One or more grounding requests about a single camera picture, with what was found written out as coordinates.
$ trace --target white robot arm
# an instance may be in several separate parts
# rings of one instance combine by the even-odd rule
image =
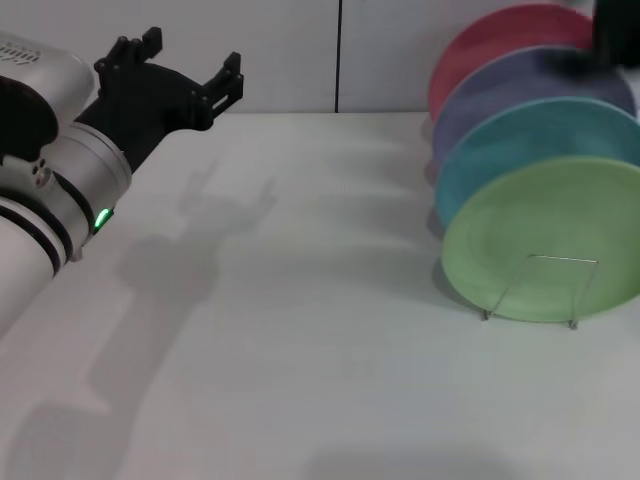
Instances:
[[[240,100],[233,53],[204,85],[147,63],[159,28],[95,63],[0,31],[0,334],[111,217],[169,133],[207,130]]]

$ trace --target white table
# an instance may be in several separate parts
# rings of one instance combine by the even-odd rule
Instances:
[[[636,478],[638,303],[577,332],[457,303],[423,120],[167,139],[0,342],[0,478]]]

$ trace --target green led light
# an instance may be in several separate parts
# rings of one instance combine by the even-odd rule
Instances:
[[[102,227],[105,222],[107,220],[109,220],[109,218],[111,218],[111,214],[113,213],[113,211],[109,208],[105,208],[103,211],[100,212],[100,214],[98,215],[98,218],[96,218],[96,228],[100,228]]]

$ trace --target plate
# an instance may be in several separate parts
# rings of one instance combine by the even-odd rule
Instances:
[[[540,100],[492,117],[460,141],[440,170],[436,208],[443,225],[500,175],[567,155],[638,164],[640,125],[626,112],[586,98]]]
[[[633,92],[618,72],[575,80],[549,68],[549,57],[572,47],[533,47],[501,57],[474,72],[449,96],[434,127],[434,160],[441,165],[460,140],[485,120],[534,100],[584,97],[636,114]]]
[[[447,47],[429,85],[434,122],[451,92],[468,75],[507,53],[537,45],[591,46],[591,20],[559,5],[520,5],[473,23]]]
[[[576,311],[580,318],[595,315],[640,294],[638,238],[640,168],[563,157],[504,175],[478,192],[447,231],[442,263],[455,289],[480,308],[493,310],[513,282],[495,313],[565,322]],[[525,261],[530,255],[598,263]]]

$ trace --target pink plate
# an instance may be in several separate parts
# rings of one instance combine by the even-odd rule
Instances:
[[[539,45],[591,46],[591,19],[559,5],[498,10],[473,23],[444,51],[431,76],[429,111],[435,122],[445,101],[470,74],[498,57]]]

